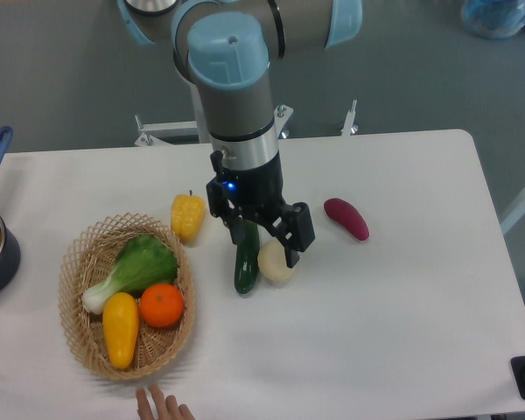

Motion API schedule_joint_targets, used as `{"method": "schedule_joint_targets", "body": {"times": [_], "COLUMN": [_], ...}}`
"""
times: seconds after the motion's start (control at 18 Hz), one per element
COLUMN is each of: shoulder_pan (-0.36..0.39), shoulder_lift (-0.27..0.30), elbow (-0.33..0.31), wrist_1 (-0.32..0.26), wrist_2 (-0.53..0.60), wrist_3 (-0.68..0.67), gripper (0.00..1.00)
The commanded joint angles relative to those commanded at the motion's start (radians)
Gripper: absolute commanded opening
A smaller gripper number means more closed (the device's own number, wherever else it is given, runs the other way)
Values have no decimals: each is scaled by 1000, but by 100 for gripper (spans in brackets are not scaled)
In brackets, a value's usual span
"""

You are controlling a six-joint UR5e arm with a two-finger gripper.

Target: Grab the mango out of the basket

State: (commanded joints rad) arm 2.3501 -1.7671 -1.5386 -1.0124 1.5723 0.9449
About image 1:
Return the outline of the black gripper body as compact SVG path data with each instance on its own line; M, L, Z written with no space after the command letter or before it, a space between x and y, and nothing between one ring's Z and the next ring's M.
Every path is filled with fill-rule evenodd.
M206 185L209 210L228 227L243 218L266 228L272 235L292 235L297 229L297 208L283 197L280 155L255 169L230 170L223 153L210 155L215 177Z

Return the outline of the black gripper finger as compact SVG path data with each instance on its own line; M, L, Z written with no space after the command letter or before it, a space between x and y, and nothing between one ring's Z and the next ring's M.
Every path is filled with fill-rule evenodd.
M299 261L299 254L305 252L315 240L310 208L304 202L279 207L280 223L276 238L283 245L285 261L293 269Z
M245 238L244 220L241 216L233 218L228 223L228 230L234 245L240 245Z

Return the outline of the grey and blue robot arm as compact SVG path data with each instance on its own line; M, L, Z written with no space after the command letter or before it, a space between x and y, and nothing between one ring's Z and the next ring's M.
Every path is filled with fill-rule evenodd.
M174 66L196 95L199 138L213 147L211 214L234 244L243 241L246 221L264 227L295 266L315 234L309 207L284 200L270 63L353 39L362 3L121 1L118 7L137 41L171 41Z

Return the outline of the bare human hand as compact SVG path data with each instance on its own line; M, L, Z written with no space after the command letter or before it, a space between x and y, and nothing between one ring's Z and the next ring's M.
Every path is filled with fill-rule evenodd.
M175 395L166 396L162 389L153 383L136 389L136 413L141 420L195 420L195 416L186 404L179 404Z

